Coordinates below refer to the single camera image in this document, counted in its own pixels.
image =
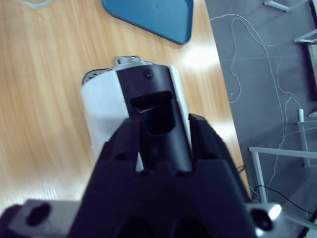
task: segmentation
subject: white cable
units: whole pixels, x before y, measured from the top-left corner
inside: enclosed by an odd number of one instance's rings
[[[256,199],[256,200],[253,199],[253,202],[259,202],[259,194],[258,194],[257,192],[255,192],[254,189],[253,189],[251,186],[249,186],[249,188],[251,189],[251,191],[252,191],[254,194],[257,195],[257,199]]]
[[[234,33],[233,33],[233,22],[235,20],[239,20],[241,21],[245,27],[247,28],[248,32],[250,33],[250,35],[252,36],[252,38],[256,41],[256,43],[258,43],[260,46],[263,47],[264,51],[265,51],[265,54],[266,54],[266,57],[267,57],[267,60],[268,60],[268,65],[269,65],[269,69],[270,69],[270,72],[271,72],[271,75],[272,75],[272,78],[273,78],[273,82],[274,82],[274,87],[275,87],[275,91],[276,91],[276,95],[277,95],[277,99],[278,99],[278,103],[279,103],[279,106],[280,106],[280,110],[281,110],[281,118],[282,118],[282,125],[283,125],[283,132],[282,132],[282,138],[281,138],[281,142],[279,143],[279,146],[278,148],[282,148],[283,144],[284,144],[284,141],[286,139],[286,136],[287,136],[287,123],[288,123],[288,118],[287,118],[287,104],[289,103],[290,100],[292,100],[295,104],[297,104],[298,108],[301,109],[301,105],[298,101],[296,101],[294,95],[291,93],[291,92],[285,92],[279,85],[279,75],[278,75],[278,71],[279,71],[279,67],[281,65],[281,61],[282,61],[282,57],[281,57],[281,52],[279,50],[279,48],[275,45],[265,45],[261,39],[261,37],[259,36],[258,32],[255,30],[255,28],[252,26],[252,24],[244,17],[242,16],[239,16],[237,14],[226,14],[226,15],[223,15],[223,16],[218,16],[218,17],[214,17],[212,19],[210,19],[211,21],[215,20],[215,19],[219,19],[219,18],[223,18],[223,17],[226,17],[226,16],[237,16],[235,18],[232,19],[231,21],[231,33],[232,33],[232,38],[233,38],[233,44],[234,44],[234,57],[233,57],[233,60],[232,60],[232,63],[231,63],[231,67],[230,67],[230,73],[236,78],[237,82],[238,82],[238,86],[239,86],[239,94],[237,96],[237,98],[230,102],[230,103],[235,103],[238,101],[238,99],[240,98],[240,95],[241,95],[241,91],[242,91],[242,88],[241,88],[241,84],[240,84],[240,80],[239,78],[232,72],[233,70],[233,65],[235,63],[235,60],[236,60],[236,42],[235,42],[235,36],[234,36]],[[243,19],[244,21],[246,21],[249,26],[253,29],[254,33],[256,34],[256,36],[258,37],[259,40],[257,40],[254,35],[252,34],[252,32],[250,31],[249,27],[247,26],[247,24],[241,20]],[[271,62],[270,62],[270,59],[269,59],[269,55],[268,55],[268,52],[267,52],[267,49],[268,47],[274,47],[277,52],[278,52],[278,56],[279,56],[279,62],[277,64],[277,67],[276,67],[276,81],[275,81],[275,78],[274,78],[274,74],[273,74],[273,70],[272,70],[272,65],[271,65]],[[286,95],[289,95],[289,98],[288,100],[286,101],[285,103],[285,119],[286,121],[284,122],[284,116],[283,116],[283,109],[282,109],[282,104],[281,104],[281,99],[280,99],[280,96],[279,96],[279,93],[278,93],[278,90],[277,88],[279,89],[279,91],[283,94],[286,94]],[[273,178],[275,177],[275,174],[276,174],[276,166],[277,166],[277,162],[278,162],[278,155],[276,156],[275,158],[275,163],[274,163],[274,168],[273,168],[273,174],[271,176],[271,178],[269,179],[269,182],[267,183],[266,186],[269,186],[271,183],[272,183],[272,180]]]

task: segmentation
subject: gray floor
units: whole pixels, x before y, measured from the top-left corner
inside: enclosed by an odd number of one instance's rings
[[[309,94],[307,79],[312,75],[306,62],[305,47],[293,43],[295,38],[316,28],[309,3],[303,4],[288,13],[264,6],[263,0],[206,0],[206,3],[210,18],[224,14],[243,16],[255,27],[264,44],[276,45],[282,55],[279,69],[281,88],[294,94],[306,114],[317,109],[316,102],[311,100]],[[211,22],[228,97],[231,101],[238,94],[237,81],[230,73],[230,65],[234,54],[231,34],[233,18],[234,16],[228,16]],[[240,99],[231,104],[231,110],[243,160],[247,165],[249,183],[255,187],[257,184],[248,147],[268,147],[271,145],[271,147],[276,148],[278,146],[282,135],[281,112],[263,48],[252,39],[241,22],[234,22],[233,31],[237,44],[237,59],[233,72],[240,78],[242,93]],[[275,49],[269,48],[268,54],[276,78],[277,52]],[[279,95],[284,112],[288,96],[280,92]],[[288,133],[297,131],[295,122],[298,121],[298,111],[295,104],[288,104],[287,116],[289,118]],[[312,151],[317,150],[314,146],[317,142],[315,135],[316,131],[308,132],[311,143],[309,149]],[[301,149],[299,135],[288,136],[283,148]],[[273,173],[275,157],[261,155],[260,158],[264,178],[268,182]],[[304,169],[298,158],[280,157],[276,168],[276,176],[270,187],[282,192],[298,205],[313,212],[317,207],[316,171],[317,169]],[[305,212],[289,205],[278,194],[270,192],[269,200],[283,204],[284,209],[294,215],[303,218],[308,217]],[[294,227],[294,232],[301,228]]]

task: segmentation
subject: metal part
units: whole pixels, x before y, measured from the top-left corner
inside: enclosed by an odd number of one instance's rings
[[[268,219],[268,221],[264,219],[265,217],[261,217],[263,219],[263,222],[264,223],[272,222],[271,228],[266,231],[259,227],[256,227],[256,234],[258,237],[262,237],[262,238],[290,237],[289,228],[285,221],[285,215],[279,204],[247,203],[246,207],[250,213],[253,213],[252,211],[255,211],[255,210],[264,211],[267,214],[266,219]]]
[[[262,147],[249,147],[249,151],[272,154],[272,155],[285,155],[291,157],[301,157],[301,158],[311,158],[317,159],[317,152],[311,151],[299,151],[299,150],[281,150],[281,149],[272,149],[272,148],[262,148]]]
[[[112,68],[102,68],[102,69],[95,69],[92,71],[89,71],[83,81],[82,85],[85,85],[87,82],[89,82],[94,77],[97,77],[98,75],[106,72],[106,71],[119,71],[126,68],[132,68],[137,66],[143,66],[143,65],[150,65],[153,64],[152,62],[148,61],[141,61],[138,56],[118,56],[114,58],[114,64],[115,66]]]
[[[309,152],[309,151],[281,150],[281,149],[262,148],[262,147],[249,147],[249,151],[252,152],[252,157],[253,157],[255,170],[257,174],[257,182],[259,185],[264,185],[262,169],[261,169],[260,160],[259,160],[259,153],[317,159],[317,152]],[[266,191],[264,187],[259,188],[259,194],[260,194],[261,201],[266,201]],[[317,225],[314,225],[310,221],[307,221],[292,215],[287,215],[285,216],[285,218],[301,226],[317,230]]]
[[[298,1],[296,4],[294,4],[292,6],[285,6],[283,4],[275,2],[273,0],[266,0],[266,1],[264,1],[264,5],[271,6],[271,7],[283,10],[285,12],[289,12],[289,11],[293,10],[294,8],[306,3],[307,1],[309,1],[309,0],[301,0],[301,1]]]
[[[84,85],[89,80],[93,79],[94,77],[97,77],[98,75],[104,73],[106,70],[107,70],[106,68],[101,68],[101,69],[95,69],[95,70],[89,71],[88,73],[86,73],[82,81],[82,85]]]
[[[304,226],[304,227],[307,227],[307,228],[309,228],[309,229],[312,229],[312,230],[317,231],[317,224],[315,224],[315,223],[312,223],[312,222],[307,221],[307,220],[305,220],[305,219],[302,219],[302,218],[300,218],[300,217],[293,216],[293,215],[288,214],[288,213],[285,213],[285,218],[286,218],[287,220],[290,220],[290,221],[292,221],[292,222],[295,222],[295,223],[297,223],[297,224],[299,224],[299,225],[302,225],[302,226]]]
[[[265,186],[263,174],[262,174],[261,163],[260,163],[260,158],[259,158],[259,153],[256,151],[253,151],[252,158],[253,158],[254,166],[256,167],[255,171],[256,171],[256,175],[257,175],[258,184]],[[266,196],[266,192],[265,192],[264,187],[259,187],[259,194],[260,194],[261,202],[267,202],[267,196]]]
[[[296,39],[294,40],[294,43],[315,43],[315,42],[317,42],[317,39],[313,39],[313,40],[307,40],[307,39],[305,39],[305,38],[307,38],[307,37],[313,36],[314,34],[317,34],[317,29],[316,29],[316,30],[313,30],[313,31],[311,31],[311,32],[309,32],[309,33],[307,33],[307,34],[301,36],[301,37],[296,38]]]
[[[108,70],[119,71],[126,68],[153,64],[152,62],[141,61],[138,56],[118,56],[114,58],[114,63],[115,67]]]
[[[30,219],[32,211],[43,204],[50,206],[50,213],[38,225],[29,225],[27,220]],[[12,220],[9,229],[30,237],[64,238],[70,231],[79,205],[78,201],[27,200]]]

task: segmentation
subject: metal frame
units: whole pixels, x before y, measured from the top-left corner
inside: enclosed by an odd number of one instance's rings
[[[266,1],[264,1],[264,5],[265,6],[271,6],[271,7],[283,10],[285,12],[289,12],[289,11],[293,10],[294,8],[302,5],[303,3],[307,2],[307,1],[309,1],[309,0],[301,0],[301,1],[299,1],[298,3],[296,3],[293,6],[285,6],[283,4],[275,2],[274,0],[266,0]]]
[[[249,151],[252,153],[252,158],[255,166],[255,172],[257,175],[257,183],[258,185],[265,186],[262,169],[261,169],[261,163],[260,163],[260,157],[259,153],[264,154],[273,154],[273,155],[284,155],[284,156],[290,156],[290,157],[299,157],[303,158],[304,160],[304,167],[305,168],[317,168],[317,166],[310,164],[310,159],[317,159],[317,152],[310,152],[308,151],[307,146],[307,140],[306,140],[306,134],[304,131],[304,126],[307,124],[313,124],[317,123],[317,121],[305,121],[304,118],[304,111],[303,109],[299,109],[299,122],[296,123],[299,129],[301,143],[303,147],[303,151],[299,150],[282,150],[282,149],[272,149],[272,148],[263,148],[263,147],[249,147]],[[265,187],[259,187],[259,196],[261,198],[261,202],[267,202],[267,195]],[[317,224],[314,224],[310,221],[304,220],[299,217],[295,217],[290,214],[285,215],[286,219],[295,222],[301,226],[308,227],[310,229],[317,231]]]
[[[312,36],[314,34],[317,34],[317,29],[315,29],[315,30],[313,30],[313,31],[311,31],[311,32],[299,37],[299,38],[296,38],[294,40],[294,43],[316,43],[317,42],[317,38],[313,39],[313,40],[305,39],[305,38],[310,37],[310,36]]]

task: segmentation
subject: black screw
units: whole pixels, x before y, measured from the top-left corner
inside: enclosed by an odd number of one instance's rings
[[[48,203],[43,203],[41,206],[33,208],[30,215],[26,218],[26,224],[31,227],[42,223],[51,213],[51,206]]]
[[[143,74],[146,79],[152,79],[154,76],[153,71],[150,70],[149,68],[144,70]]]

